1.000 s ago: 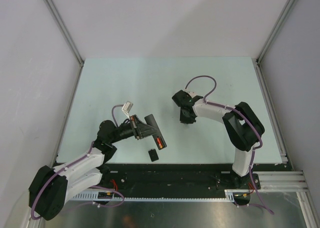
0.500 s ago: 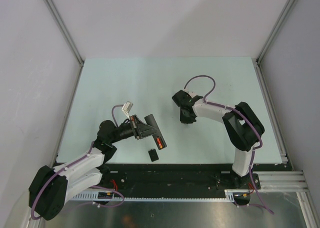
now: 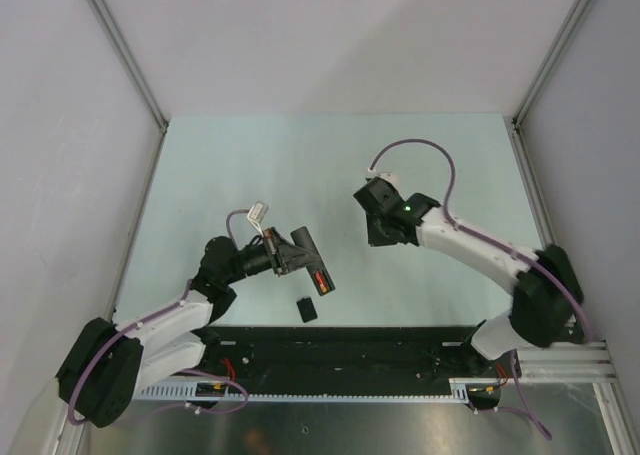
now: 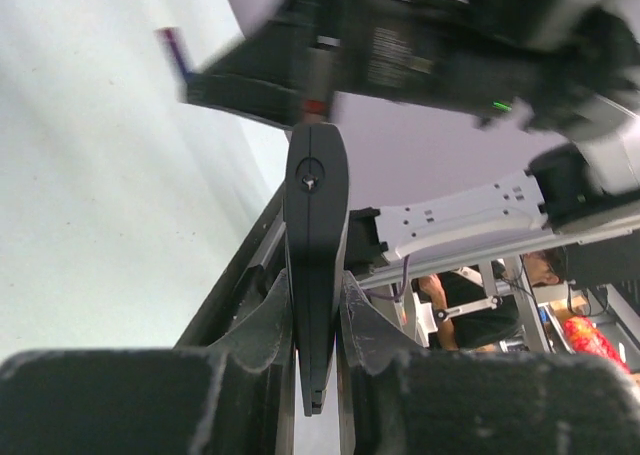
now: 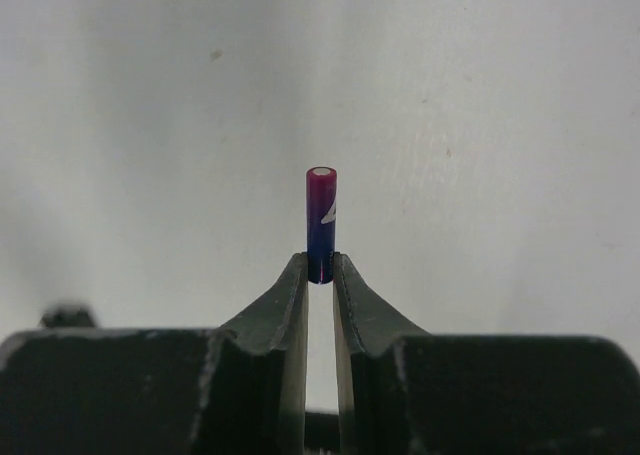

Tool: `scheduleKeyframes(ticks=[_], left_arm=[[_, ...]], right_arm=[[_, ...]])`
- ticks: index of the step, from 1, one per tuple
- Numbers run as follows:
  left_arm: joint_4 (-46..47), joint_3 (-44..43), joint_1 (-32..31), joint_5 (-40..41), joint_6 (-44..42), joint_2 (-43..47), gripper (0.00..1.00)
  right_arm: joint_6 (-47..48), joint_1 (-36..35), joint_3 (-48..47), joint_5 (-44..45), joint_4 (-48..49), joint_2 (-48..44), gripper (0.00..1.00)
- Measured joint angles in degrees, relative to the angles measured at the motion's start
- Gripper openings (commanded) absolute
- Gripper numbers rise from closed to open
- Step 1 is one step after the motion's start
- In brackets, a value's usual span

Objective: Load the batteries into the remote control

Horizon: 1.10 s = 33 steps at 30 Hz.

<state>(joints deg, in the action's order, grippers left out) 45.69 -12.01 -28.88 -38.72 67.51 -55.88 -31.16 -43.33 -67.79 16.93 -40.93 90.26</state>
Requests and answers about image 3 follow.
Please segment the black remote control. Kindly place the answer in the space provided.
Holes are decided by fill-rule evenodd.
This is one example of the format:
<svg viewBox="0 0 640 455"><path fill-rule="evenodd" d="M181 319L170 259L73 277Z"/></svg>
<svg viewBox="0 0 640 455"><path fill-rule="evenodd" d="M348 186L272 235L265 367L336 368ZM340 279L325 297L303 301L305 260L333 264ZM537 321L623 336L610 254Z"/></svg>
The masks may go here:
<svg viewBox="0 0 640 455"><path fill-rule="evenodd" d="M313 260L306 265L307 272L320 296L325 296L335 290L335 284L326 268L324 260L306 226L302 226L291 233L294 244L312 255Z"/></svg>

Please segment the orange red battery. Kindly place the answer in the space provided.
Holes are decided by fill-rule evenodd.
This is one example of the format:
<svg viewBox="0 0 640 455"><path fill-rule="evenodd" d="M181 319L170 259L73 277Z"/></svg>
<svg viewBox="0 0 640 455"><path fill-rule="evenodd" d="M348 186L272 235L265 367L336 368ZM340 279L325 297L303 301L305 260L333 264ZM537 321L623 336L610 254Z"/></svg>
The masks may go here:
<svg viewBox="0 0 640 455"><path fill-rule="evenodd" d="M325 280L323 274L320 271L318 271L315 274L315 278L317 280L317 284L318 284L318 287L320 289L320 292L323 293L323 294L328 293L329 292L329 287L328 287L328 285L326 283L326 280Z"/></svg>

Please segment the black battery cover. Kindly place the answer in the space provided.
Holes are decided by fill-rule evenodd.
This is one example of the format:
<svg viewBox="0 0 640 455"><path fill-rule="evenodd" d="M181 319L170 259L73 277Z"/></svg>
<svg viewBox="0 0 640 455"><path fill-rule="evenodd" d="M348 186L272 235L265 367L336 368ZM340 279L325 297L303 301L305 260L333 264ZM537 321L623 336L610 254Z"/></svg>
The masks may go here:
<svg viewBox="0 0 640 455"><path fill-rule="evenodd" d="M296 306L303 323L309 323L318 319L318 313L310 297L299 299L296 302Z"/></svg>

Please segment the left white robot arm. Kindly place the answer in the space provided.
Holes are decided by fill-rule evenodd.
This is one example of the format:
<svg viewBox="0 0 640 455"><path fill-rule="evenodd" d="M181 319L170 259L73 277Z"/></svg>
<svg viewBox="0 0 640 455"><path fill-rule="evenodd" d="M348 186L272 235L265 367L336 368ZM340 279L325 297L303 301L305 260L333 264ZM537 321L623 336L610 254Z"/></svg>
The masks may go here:
<svg viewBox="0 0 640 455"><path fill-rule="evenodd" d="M55 375L68 421L103 428L123 414L138 391L176 373L214 372L221 351L196 332L226 314L237 298L233 284L265 272L282 277L301 269L319 295L334 291L306 227L288 238L267 228L244 247L230 236L211 239L196 275L177 299L120 324L97 317L84 325Z"/></svg>

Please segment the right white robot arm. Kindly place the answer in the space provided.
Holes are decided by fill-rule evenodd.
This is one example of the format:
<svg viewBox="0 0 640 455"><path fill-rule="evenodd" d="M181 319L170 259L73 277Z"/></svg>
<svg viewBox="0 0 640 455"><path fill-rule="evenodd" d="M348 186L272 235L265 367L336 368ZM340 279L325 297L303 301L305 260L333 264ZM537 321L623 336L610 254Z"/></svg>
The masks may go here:
<svg viewBox="0 0 640 455"><path fill-rule="evenodd" d="M526 345L547 349L559 342L583 341L578 310L584 294L561 247L509 246L462 225L440 202L424 194L402 198L380 176L368 179L354 198L365 212L371 246L411 244L437 251L510 295L507 312L480 322L461 344L433 352L434 364L450 375L484 376L505 353Z"/></svg>

